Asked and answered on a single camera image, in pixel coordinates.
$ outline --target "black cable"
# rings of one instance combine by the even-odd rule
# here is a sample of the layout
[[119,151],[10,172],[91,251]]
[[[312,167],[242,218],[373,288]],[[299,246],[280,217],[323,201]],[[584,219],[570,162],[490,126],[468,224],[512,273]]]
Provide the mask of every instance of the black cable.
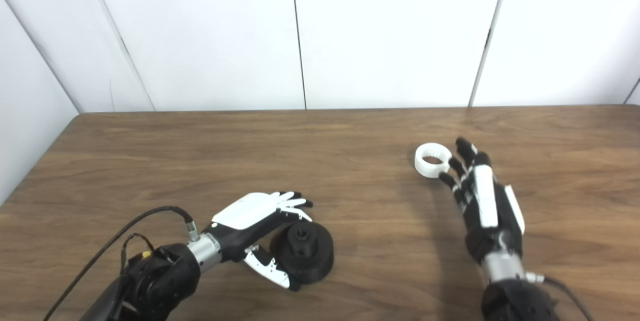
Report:
[[53,313],[58,309],[60,304],[67,298],[67,296],[71,293],[74,287],[76,287],[78,282],[80,282],[80,279],[82,279],[82,277],[87,273],[87,271],[91,269],[91,266],[93,266],[96,263],[96,261],[98,261],[98,259],[103,255],[103,253],[105,253],[105,251],[107,251],[107,249],[111,245],[113,245],[125,232],[127,232],[127,230],[132,228],[135,224],[139,223],[139,221],[146,218],[147,216],[150,216],[162,211],[172,211],[172,212],[175,212],[176,214],[179,214],[180,216],[182,216],[182,218],[184,218],[184,222],[186,224],[192,223],[194,221],[194,218],[190,216],[190,214],[187,211],[173,205],[156,207],[154,209],[150,209],[146,212],[139,214],[129,223],[124,225],[124,227],[122,227],[116,234],[114,234],[113,237],[109,241],[107,241],[107,243],[105,243],[104,246],[102,246],[102,248],[100,248],[100,250],[98,250],[98,252],[96,252],[95,255],[93,255],[93,257],[89,260],[89,262],[87,262],[87,264],[85,264],[82,270],[80,270],[80,273],[78,273],[77,276],[75,276],[75,278],[73,279],[73,281],[71,281],[69,286],[67,286],[64,292],[62,292],[62,294],[57,299],[57,301],[53,303],[53,306],[51,306],[51,309],[48,310],[48,312],[46,313],[42,321],[48,321],[51,318],[51,315],[53,315]]
[[560,289],[567,296],[569,296],[571,301],[573,301],[573,303],[578,307],[578,309],[580,309],[580,311],[584,315],[585,319],[587,319],[588,321],[594,321],[594,317],[592,316],[592,314],[589,313],[589,310],[587,310],[587,307],[585,307],[585,305],[583,305],[583,303],[580,301],[580,299],[578,299],[578,296],[576,296],[571,291],[569,286],[567,286],[566,284],[560,282],[559,280],[557,280],[555,278],[551,278],[549,276],[544,276],[544,281],[542,283],[546,284],[546,285],[549,285],[549,286],[553,286],[556,289]]
[[124,243],[122,243],[122,250],[120,250],[120,271],[118,275],[124,275],[124,266],[127,263],[127,245],[129,241],[131,241],[131,239],[133,239],[134,237],[140,237],[140,239],[143,239],[144,242],[146,242],[147,248],[149,248],[151,252],[155,250],[154,246],[151,244],[151,241],[149,241],[149,239],[145,235],[137,232],[133,232],[132,234],[128,235],[124,240]]

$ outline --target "wood grain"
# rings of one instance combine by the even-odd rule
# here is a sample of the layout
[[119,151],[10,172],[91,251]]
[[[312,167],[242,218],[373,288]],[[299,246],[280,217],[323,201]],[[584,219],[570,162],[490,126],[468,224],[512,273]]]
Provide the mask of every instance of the wood grain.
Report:
[[[0,207],[0,320],[41,319],[147,209],[179,205],[204,225],[248,192],[295,190],[334,237],[329,276],[291,293],[220,264],[172,320],[480,321],[462,218],[412,165],[418,145],[453,150],[459,135],[513,185],[526,268],[569,284],[599,321],[640,319],[640,107],[569,106],[83,114]],[[172,214],[135,231],[157,245],[186,239]],[[106,253],[54,319],[78,319],[118,257]],[[551,294],[563,321],[582,320]]]

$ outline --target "white finger segment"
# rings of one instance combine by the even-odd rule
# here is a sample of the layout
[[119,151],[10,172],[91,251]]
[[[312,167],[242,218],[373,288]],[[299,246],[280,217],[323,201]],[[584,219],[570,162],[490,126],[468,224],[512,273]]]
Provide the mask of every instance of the white finger segment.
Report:
[[473,176],[475,178],[475,199],[478,202],[480,225],[483,228],[498,227],[494,171],[487,164],[479,164],[474,166]]
[[518,200],[516,199],[516,194],[514,193],[512,185],[508,184],[507,186],[505,186],[504,192],[505,194],[507,194],[507,199],[509,200],[509,204],[511,205],[513,215],[516,217],[516,221],[518,221],[520,232],[522,232],[522,235],[524,235],[524,216],[522,216],[522,211],[520,209],[520,205],[518,204]]
[[244,262],[256,271],[256,273],[267,278],[274,284],[284,287],[285,289],[289,288],[289,275],[285,271],[277,269],[275,259],[271,259],[271,262],[265,266],[256,258],[253,252],[249,251],[244,258]]
[[294,194],[295,194],[294,192],[288,191],[288,192],[282,193],[281,195],[279,195],[279,192],[274,192],[271,195],[272,196],[274,196],[274,195],[276,196],[275,202],[276,202],[276,204],[279,204],[282,201],[289,200],[290,198],[292,198],[294,196]]
[[278,202],[278,207],[295,207],[298,205],[304,205],[307,202],[305,198],[293,198],[291,200],[286,200],[282,202]]
[[307,221],[313,221],[311,220],[311,217],[309,217],[308,214],[306,214],[304,211],[302,211],[299,208],[294,208],[294,207],[282,207],[280,209],[281,212],[288,212],[289,214],[297,214],[298,219],[302,220],[302,219],[306,219]]

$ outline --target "white plastic ring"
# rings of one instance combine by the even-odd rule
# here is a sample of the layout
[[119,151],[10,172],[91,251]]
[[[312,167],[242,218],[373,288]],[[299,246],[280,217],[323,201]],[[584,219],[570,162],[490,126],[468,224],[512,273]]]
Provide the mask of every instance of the white plastic ring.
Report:
[[[423,158],[435,157],[442,163],[428,163]],[[415,150],[415,169],[426,178],[438,178],[440,173],[449,170],[451,151],[439,143],[425,143]]]

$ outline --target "black 3d-printed part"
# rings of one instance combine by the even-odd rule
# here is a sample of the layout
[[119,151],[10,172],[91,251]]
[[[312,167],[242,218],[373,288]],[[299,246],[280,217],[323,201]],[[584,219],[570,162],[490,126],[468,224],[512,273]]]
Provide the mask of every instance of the black 3d-printed part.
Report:
[[271,253],[279,266],[305,285],[319,282],[334,266],[334,240],[315,222],[301,221],[285,228]]

